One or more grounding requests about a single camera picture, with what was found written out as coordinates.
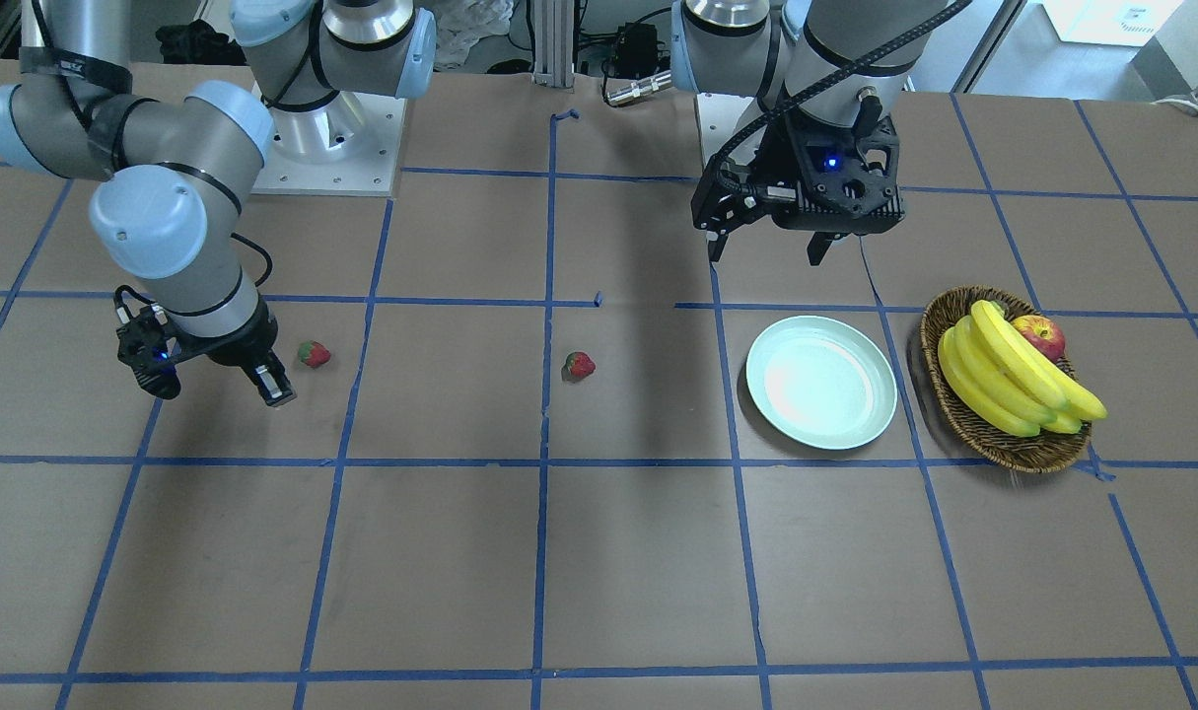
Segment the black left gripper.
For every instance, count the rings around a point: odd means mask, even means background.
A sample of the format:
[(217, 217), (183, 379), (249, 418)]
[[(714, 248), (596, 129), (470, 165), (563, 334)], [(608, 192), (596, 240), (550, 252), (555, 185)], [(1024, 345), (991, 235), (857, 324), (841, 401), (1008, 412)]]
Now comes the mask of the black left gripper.
[[(807, 262), (816, 268), (841, 233), (883, 233), (904, 220), (898, 148), (888, 116), (857, 136), (851, 127), (787, 113), (766, 129), (751, 163), (756, 206), (779, 227), (813, 231)], [(708, 261), (721, 260), (738, 229), (707, 230)]]

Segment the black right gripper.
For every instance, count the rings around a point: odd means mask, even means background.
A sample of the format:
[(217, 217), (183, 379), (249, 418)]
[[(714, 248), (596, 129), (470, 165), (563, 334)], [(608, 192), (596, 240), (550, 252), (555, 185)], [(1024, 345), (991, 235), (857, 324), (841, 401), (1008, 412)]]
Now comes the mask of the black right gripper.
[(278, 323), (265, 301), (258, 301), (254, 312), (243, 326), (220, 336), (196, 335), (194, 326), (183, 316), (170, 312), (179, 351), (173, 363), (184, 363), (207, 356), (224, 368), (246, 368), (248, 380), (268, 407), (283, 407), (296, 399), (296, 392), (274, 354)]

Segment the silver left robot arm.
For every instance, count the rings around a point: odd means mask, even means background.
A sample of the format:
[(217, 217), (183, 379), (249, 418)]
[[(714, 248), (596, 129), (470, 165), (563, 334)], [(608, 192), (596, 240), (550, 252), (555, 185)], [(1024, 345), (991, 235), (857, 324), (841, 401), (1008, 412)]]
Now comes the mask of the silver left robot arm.
[(819, 265), (837, 239), (904, 220), (893, 119), (906, 77), (963, 1), (674, 1), (670, 69), (692, 95), (742, 96), (748, 119), (704, 165), (692, 226), (720, 260), (769, 219), (806, 231)]

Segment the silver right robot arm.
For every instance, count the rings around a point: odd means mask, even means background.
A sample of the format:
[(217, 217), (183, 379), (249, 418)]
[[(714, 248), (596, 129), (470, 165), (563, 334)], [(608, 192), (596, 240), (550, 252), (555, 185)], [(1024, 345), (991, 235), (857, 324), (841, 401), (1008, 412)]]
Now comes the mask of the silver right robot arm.
[(278, 323), (232, 241), (271, 157), (345, 157), (364, 122), (355, 95), (426, 93), (437, 23), (415, 1), (234, 1), (255, 93), (210, 80), (179, 104), (135, 95), (126, 1), (22, 5), (22, 81), (0, 86), (0, 157), (93, 180), (89, 219), (145, 293), (113, 295), (117, 358), (143, 392), (179, 395), (176, 364), (237, 368), (270, 407), (295, 396)]

